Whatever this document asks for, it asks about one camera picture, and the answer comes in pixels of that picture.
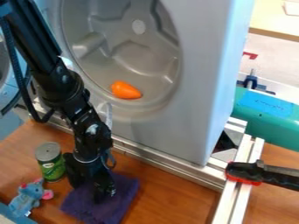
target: white washing machine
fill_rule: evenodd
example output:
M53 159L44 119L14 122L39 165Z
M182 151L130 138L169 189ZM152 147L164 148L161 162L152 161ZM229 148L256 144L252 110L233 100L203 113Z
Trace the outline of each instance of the white washing machine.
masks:
M114 135L206 164L233 109L254 0L37 2L93 105L112 104ZM114 81L143 97L115 98Z

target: green can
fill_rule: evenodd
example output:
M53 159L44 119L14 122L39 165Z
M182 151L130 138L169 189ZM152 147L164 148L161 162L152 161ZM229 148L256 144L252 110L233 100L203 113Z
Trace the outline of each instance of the green can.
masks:
M57 182L65 174L66 167L58 143L43 143L35 150L43 177L48 182Z

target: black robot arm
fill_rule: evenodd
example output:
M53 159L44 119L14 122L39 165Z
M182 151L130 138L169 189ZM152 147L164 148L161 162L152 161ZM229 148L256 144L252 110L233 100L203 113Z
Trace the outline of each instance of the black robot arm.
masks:
M98 179L109 176L108 171L99 175L99 169L113 142L110 129L89 102L90 94L81 77L66 68L61 50L33 0L0 0L0 19L15 75L19 78L20 69L14 43L39 85L43 103L52 112L59 111L73 130L75 150L72 158L66 156L70 172L79 173L73 186L78 185L77 180L96 177L94 185L99 187Z

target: purple cloth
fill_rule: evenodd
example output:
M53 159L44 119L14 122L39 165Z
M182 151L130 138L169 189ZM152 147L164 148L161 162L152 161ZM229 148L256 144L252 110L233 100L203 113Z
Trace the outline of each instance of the purple cloth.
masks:
M72 190L62 204L61 210L87 224L117 224L127 212L139 187L135 178L112 174L115 180L116 195L106 198L102 203L94 204L92 183Z

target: wooden surface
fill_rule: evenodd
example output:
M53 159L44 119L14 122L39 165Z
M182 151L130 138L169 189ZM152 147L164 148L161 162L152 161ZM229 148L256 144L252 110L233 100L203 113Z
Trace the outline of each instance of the wooden surface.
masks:
M299 42L299 17L288 16L283 0L255 0L250 32Z
M73 137L46 125L27 122L0 143L0 201L9 203L17 187L33 181L40 172L34 150L45 141L58 142L63 151L71 151ZM116 172L139 178L141 187L124 224L210 223L219 194L190 181L160 171L138 160L115 153ZM299 154L267 145L262 158L272 165L299 169ZM32 218L38 223L79 223L60 212L59 206L71 190L66 179L47 184L55 198L42 201ZM244 223L299 223L299 193L271 185L254 187Z

